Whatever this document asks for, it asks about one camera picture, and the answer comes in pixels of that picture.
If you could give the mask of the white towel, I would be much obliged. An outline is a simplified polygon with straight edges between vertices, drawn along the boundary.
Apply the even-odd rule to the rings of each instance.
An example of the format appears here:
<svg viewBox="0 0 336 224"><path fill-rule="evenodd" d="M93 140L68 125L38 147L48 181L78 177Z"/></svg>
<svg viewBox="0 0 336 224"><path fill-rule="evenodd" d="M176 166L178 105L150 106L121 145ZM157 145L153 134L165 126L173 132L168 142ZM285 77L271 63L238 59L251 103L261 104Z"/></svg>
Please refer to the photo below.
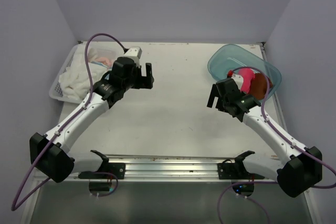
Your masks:
<svg viewBox="0 0 336 224"><path fill-rule="evenodd" d="M107 57L113 61L117 58L117 53L110 49L99 49L97 47L88 48L88 65L92 82L96 83L110 68L91 64L94 58ZM59 77L59 84L65 98L83 100L90 91L90 81L85 63L85 46L79 45L75 50L70 66L65 68L65 72Z"/></svg>

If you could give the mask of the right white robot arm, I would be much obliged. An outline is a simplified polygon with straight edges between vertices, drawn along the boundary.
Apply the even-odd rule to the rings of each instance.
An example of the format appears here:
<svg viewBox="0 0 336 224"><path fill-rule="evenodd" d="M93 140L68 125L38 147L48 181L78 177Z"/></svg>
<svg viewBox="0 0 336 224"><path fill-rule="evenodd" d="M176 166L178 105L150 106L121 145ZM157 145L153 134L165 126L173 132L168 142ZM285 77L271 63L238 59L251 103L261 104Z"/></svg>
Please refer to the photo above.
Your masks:
<svg viewBox="0 0 336 224"><path fill-rule="evenodd" d="M295 198L322 180L322 153L316 147L307 148L295 140L269 115L260 102L244 94L233 78L212 85L207 107L230 114L256 132L275 152L277 159L246 151L218 166L220 179L265 177L276 181L290 197Z"/></svg>

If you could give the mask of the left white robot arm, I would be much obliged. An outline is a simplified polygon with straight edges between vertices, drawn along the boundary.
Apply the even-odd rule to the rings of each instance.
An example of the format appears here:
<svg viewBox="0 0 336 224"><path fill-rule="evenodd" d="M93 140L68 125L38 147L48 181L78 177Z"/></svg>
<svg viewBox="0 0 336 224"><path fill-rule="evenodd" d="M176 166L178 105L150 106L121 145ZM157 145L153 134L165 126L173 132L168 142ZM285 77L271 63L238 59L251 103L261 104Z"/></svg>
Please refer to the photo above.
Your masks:
<svg viewBox="0 0 336 224"><path fill-rule="evenodd" d="M145 69L143 76L137 60L119 57L112 70L94 84L93 92L69 116L44 135L35 133L30 138L31 164L56 183L73 173L90 172L97 178L106 177L109 159L104 154L92 150L76 155L70 150L81 134L129 89L152 89L151 63L146 63Z"/></svg>

